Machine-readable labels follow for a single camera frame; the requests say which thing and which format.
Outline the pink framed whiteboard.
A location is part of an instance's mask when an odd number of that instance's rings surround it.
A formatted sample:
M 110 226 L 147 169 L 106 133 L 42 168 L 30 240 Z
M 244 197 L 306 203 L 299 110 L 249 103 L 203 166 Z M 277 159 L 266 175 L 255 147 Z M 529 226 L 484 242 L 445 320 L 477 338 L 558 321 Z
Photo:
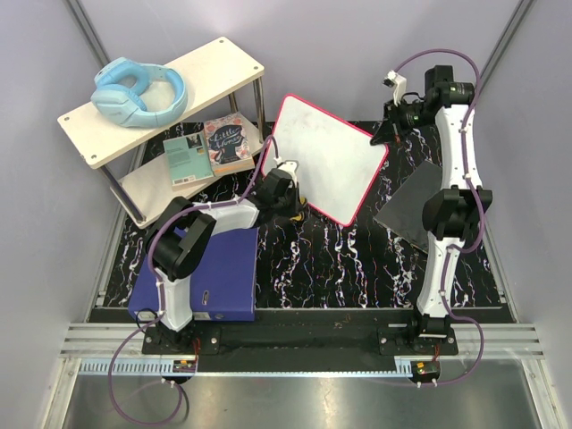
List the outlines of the pink framed whiteboard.
M 265 155 L 261 173 L 275 167 L 275 154 L 296 161 L 300 195 L 320 214 L 350 226 L 389 149 L 372 146 L 369 133 L 294 94 L 282 100 L 273 136 L 278 148 Z

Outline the yellow whiteboard eraser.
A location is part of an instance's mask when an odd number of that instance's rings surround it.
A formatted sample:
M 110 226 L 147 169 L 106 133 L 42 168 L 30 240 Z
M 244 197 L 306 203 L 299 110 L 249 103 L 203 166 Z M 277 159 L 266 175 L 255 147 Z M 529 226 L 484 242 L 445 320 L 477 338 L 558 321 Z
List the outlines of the yellow whiteboard eraser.
M 303 221 L 306 217 L 306 212 L 305 212 L 306 207 L 307 207 L 307 200 L 305 198 L 302 198 L 297 205 L 299 211 L 294 216 L 291 217 L 291 220 L 293 222 Z

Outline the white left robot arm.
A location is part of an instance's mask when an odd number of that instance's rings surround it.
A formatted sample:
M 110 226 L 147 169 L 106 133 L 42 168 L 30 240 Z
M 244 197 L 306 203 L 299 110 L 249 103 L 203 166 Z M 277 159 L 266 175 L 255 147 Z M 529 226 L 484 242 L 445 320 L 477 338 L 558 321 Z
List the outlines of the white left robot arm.
M 187 327 L 193 318 L 191 275 L 210 240 L 229 231 L 253 230 L 275 217 L 301 214 L 305 200 L 297 168 L 295 161 L 280 162 L 261 181 L 252 178 L 244 193 L 231 200 L 196 205 L 176 197 L 147 233 L 147 267 L 158 297 L 156 329 L 172 353 L 184 353 L 192 345 L 193 332 Z

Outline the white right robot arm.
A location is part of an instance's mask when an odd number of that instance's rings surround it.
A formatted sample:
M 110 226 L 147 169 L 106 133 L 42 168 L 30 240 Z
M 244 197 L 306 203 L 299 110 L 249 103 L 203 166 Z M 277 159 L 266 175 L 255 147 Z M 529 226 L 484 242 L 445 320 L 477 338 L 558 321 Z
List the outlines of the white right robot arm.
M 383 106 L 382 125 L 370 143 L 399 144 L 413 129 L 435 125 L 441 142 L 442 184 L 422 211 L 428 258 L 413 315 L 403 328 L 379 330 L 380 352 L 430 355 L 444 348 L 456 354 L 450 308 L 456 266 L 461 254 L 473 250 L 466 245 L 469 237 L 482 237 L 481 221 L 492 203 L 492 192 L 484 189 L 475 161 L 477 91 L 469 82 L 455 81 L 449 65 L 425 72 L 425 93 L 417 101 L 406 101 L 407 80 L 396 71 L 389 71 L 383 82 L 393 95 Z

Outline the black notebook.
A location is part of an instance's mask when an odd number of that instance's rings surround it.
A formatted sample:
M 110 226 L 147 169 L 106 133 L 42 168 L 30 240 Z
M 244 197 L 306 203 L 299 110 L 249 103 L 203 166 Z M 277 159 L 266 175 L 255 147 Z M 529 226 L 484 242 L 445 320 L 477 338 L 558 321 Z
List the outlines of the black notebook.
M 381 208 L 374 220 L 426 254 L 429 246 L 427 231 L 422 222 L 423 209 L 425 202 L 441 189 L 441 184 L 441 167 L 423 161 Z

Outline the Little Women book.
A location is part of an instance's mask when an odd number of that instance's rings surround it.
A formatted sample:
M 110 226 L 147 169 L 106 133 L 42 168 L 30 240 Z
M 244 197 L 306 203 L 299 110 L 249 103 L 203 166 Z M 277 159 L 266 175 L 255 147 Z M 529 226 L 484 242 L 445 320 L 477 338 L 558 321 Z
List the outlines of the Little Women book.
M 251 170 L 255 167 L 240 113 L 204 123 L 206 146 L 215 177 Z

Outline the white two-tier shelf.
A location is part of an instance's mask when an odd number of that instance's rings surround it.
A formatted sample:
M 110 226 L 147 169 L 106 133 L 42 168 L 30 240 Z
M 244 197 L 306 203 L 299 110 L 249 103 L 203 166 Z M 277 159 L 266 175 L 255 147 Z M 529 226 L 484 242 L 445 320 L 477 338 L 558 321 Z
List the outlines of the white two-tier shelf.
M 108 164 L 213 103 L 228 98 L 236 112 L 235 93 L 254 86 L 257 122 L 244 122 L 253 153 L 264 138 L 264 66 L 220 37 L 166 65 L 118 58 L 94 78 L 90 102 L 58 118 L 64 133 L 87 165 L 99 170 L 131 220 L 143 229 L 176 197 L 190 198 L 215 183 L 205 178 L 181 187 L 171 184 L 167 158 L 160 155 L 121 179 Z

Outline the teal paperback book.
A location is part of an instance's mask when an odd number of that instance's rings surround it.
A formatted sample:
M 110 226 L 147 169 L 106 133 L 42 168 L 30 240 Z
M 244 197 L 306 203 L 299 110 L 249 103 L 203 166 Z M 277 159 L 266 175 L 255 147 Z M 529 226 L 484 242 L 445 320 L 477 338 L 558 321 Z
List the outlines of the teal paperback book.
M 163 147 L 174 189 L 214 176 L 203 131 L 167 139 Z

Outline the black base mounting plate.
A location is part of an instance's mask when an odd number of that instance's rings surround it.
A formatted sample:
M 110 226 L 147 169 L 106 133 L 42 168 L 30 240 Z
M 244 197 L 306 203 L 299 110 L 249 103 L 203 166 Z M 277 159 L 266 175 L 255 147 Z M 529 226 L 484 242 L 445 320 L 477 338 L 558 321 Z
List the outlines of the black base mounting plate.
M 412 315 L 410 309 L 263 309 L 256 312 L 252 322 L 193 322 L 181 331 L 180 345 L 171 344 L 156 328 L 149 328 L 142 352 L 176 358 L 198 353 L 198 358 L 212 359 L 222 367 L 268 360 L 278 366 L 294 362 L 319 369 L 374 369 L 383 358 L 458 354 L 444 348 L 430 355 L 381 354 L 379 330 L 403 328 Z

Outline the light blue headphones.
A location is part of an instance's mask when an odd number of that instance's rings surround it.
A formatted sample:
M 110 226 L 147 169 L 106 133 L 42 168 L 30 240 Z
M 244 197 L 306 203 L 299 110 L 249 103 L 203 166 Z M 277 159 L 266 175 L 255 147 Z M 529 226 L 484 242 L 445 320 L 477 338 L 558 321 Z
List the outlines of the light blue headphones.
M 171 104 L 161 111 L 150 111 L 141 98 L 155 81 L 166 82 L 173 90 Z M 96 74 L 94 83 L 92 105 L 109 122 L 123 128 L 164 127 L 179 119 L 188 103 L 184 79 L 165 65 L 138 63 L 119 57 Z

